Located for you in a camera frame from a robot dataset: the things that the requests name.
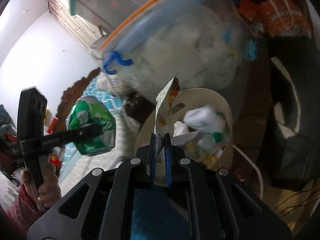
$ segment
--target orange bag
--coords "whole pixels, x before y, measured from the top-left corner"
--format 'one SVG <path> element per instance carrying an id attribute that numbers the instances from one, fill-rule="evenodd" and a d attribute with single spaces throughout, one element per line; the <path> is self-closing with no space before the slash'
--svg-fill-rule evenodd
<path id="1" fill-rule="evenodd" d="M 238 12 L 254 37 L 263 36 L 265 30 L 258 15 L 258 5 L 250 0 L 240 0 Z"/>
<path id="2" fill-rule="evenodd" d="M 258 5 L 258 14 L 270 37 L 307 36 L 311 26 L 292 0 L 268 0 Z"/>

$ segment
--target food wrapper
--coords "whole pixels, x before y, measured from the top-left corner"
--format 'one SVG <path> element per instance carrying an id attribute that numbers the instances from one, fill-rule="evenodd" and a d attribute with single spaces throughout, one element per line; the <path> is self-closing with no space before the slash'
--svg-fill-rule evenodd
<path id="1" fill-rule="evenodd" d="M 292 0 L 268 0 L 258 5 L 261 18 L 270 37 L 312 38 L 312 28 L 306 16 Z"/>
<path id="2" fill-rule="evenodd" d="M 252 32 L 254 37 L 263 37 L 265 30 L 258 15 L 258 5 L 250 0 L 241 0 L 238 8 L 239 14 Z"/>
<path id="3" fill-rule="evenodd" d="M 172 102 L 176 98 L 179 90 L 179 80 L 176 75 L 156 97 L 157 105 L 155 135 L 157 139 L 157 156 L 155 184 L 158 186 L 166 186 L 164 165 L 164 135 L 169 133 L 170 138 L 173 137 L 174 123 L 172 119 L 171 107 Z"/>
<path id="4" fill-rule="evenodd" d="M 173 137 L 174 122 L 172 119 L 171 107 L 179 90 L 179 80 L 176 75 L 156 97 L 155 134 L 161 139 L 166 133 L 170 134 L 170 138 Z"/>

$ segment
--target green soda can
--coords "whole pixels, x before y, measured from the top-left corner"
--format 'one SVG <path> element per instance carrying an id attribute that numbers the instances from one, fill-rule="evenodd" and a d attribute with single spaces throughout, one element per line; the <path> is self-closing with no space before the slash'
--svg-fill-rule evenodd
<path id="1" fill-rule="evenodd" d="M 102 133 L 75 146 L 82 155 L 93 156 L 111 151 L 115 147 L 116 121 L 107 108 L 95 97 L 78 99 L 71 109 L 69 130 L 79 129 L 91 124 L 100 124 Z"/>

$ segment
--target trash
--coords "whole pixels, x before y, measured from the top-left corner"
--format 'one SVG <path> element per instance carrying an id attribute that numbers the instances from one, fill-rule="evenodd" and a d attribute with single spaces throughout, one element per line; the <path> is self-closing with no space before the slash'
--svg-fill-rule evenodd
<path id="1" fill-rule="evenodd" d="M 271 38 L 307 36 L 311 39 L 310 24 L 292 0 L 268 0 L 260 3 L 258 14 Z"/>
<path id="2" fill-rule="evenodd" d="M 258 15 L 258 5 L 250 0 L 240 0 L 238 12 L 244 18 L 244 22 L 249 27 L 254 37 L 264 36 L 264 26 Z"/>
<path id="3" fill-rule="evenodd" d="M 171 107 L 172 102 L 176 98 L 180 90 L 177 75 L 169 81 L 164 89 L 156 97 L 156 122 L 154 133 L 157 139 L 157 155 L 156 155 L 156 182 L 159 185 L 166 185 L 166 167 L 164 157 L 164 135 L 170 134 L 170 138 L 174 134 L 174 124 L 172 119 Z"/>
<path id="4" fill-rule="evenodd" d="M 183 122 L 197 131 L 174 136 L 171 143 L 182 147 L 187 158 L 201 162 L 226 145 L 226 121 L 210 106 L 186 112 Z"/>
<path id="5" fill-rule="evenodd" d="M 230 110 L 230 106 L 227 101 L 217 92 L 203 89 L 203 88 L 194 88 L 185 91 L 181 91 L 177 94 L 176 98 L 172 103 L 172 120 L 173 122 L 180 121 L 182 122 L 185 114 L 193 109 L 201 108 L 203 106 L 208 105 L 215 111 L 222 113 L 226 122 L 226 134 L 224 136 L 224 140 L 221 142 L 221 145 L 217 145 L 217 147 L 221 147 L 221 150 L 216 150 L 212 152 L 212 154 L 207 155 L 208 151 L 205 151 L 208 148 L 207 138 L 210 139 L 210 143 L 214 142 L 213 137 L 204 133 L 203 140 L 198 140 L 201 133 L 200 131 L 190 130 L 188 134 L 174 136 L 171 139 L 172 145 L 180 145 L 185 151 L 185 154 L 193 160 L 201 161 L 204 155 L 207 157 L 201 161 L 203 165 L 206 166 L 207 169 L 216 171 L 220 167 L 225 167 L 227 169 L 231 168 L 232 160 L 233 160 L 233 122 L 232 122 L 232 113 Z M 155 119 L 156 119 L 156 111 L 153 111 L 150 116 L 146 119 L 144 124 L 142 125 L 134 146 L 134 152 L 137 152 L 137 149 L 143 145 L 148 145 L 150 143 L 150 134 L 154 132 L 155 127 Z M 183 146 L 183 144 L 188 141 L 192 141 L 189 146 Z M 200 154 L 194 154 L 194 148 L 201 147 L 204 148 Z M 156 165 L 156 177 L 155 184 L 158 186 L 166 185 L 166 177 L 165 174 L 165 166 L 164 166 L 164 152 L 159 153 L 160 158 L 158 158 L 158 163 Z"/>
<path id="6" fill-rule="evenodd" d="M 183 121 L 193 129 L 217 137 L 217 142 L 221 141 L 220 138 L 223 137 L 223 132 L 226 127 L 226 121 L 222 113 L 215 111 L 210 106 L 204 106 L 186 112 Z"/>
<path id="7" fill-rule="evenodd" d="M 155 134 L 159 138 L 163 138 L 166 133 L 170 134 L 170 138 L 174 134 L 174 124 L 172 120 L 171 107 L 172 102 L 176 98 L 180 90 L 177 75 L 170 80 L 164 89 L 156 98 L 156 123 Z"/>
<path id="8" fill-rule="evenodd" d="M 189 133 L 189 127 L 184 122 L 176 121 L 173 125 L 174 125 L 173 137 Z"/>
<path id="9" fill-rule="evenodd" d="M 115 147 L 116 121 L 95 97 L 80 98 L 71 109 L 69 130 L 96 123 L 103 126 L 100 136 L 74 143 L 82 155 L 92 156 L 111 151 Z"/>

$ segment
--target human hand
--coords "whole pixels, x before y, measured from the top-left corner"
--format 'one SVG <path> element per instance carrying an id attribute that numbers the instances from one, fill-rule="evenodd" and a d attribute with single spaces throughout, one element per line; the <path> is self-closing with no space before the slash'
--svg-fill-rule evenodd
<path id="1" fill-rule="evenodd" d="M 45 207 L 50 208 L 61 199 L 61 190 L 58 185 L 58 178 L 55 175 L 56 166 L 52 163 L 48 163 L 44 170 L 44 183 L 38 189 L 38 201 Z M 21 171 L 21 179 L 26 188 L 26 192 L 29 197 L 35 201 L 32 190 L 31 190 L 31 174 L 29 171 Z"/>

